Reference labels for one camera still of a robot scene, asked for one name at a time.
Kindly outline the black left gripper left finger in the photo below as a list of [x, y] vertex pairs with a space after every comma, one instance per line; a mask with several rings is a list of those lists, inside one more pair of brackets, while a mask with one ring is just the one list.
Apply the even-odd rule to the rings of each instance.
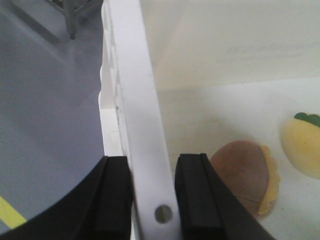
[[2, 240], [129, 240], [133, 189], [125, 156], [104, 156], [50, 208]]

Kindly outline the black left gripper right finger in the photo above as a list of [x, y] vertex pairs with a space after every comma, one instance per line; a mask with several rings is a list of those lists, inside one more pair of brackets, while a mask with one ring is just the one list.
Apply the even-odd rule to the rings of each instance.
[[205, 153], [179, 156], [174, 185], [183, 239], [273, 239], [223, 183]]

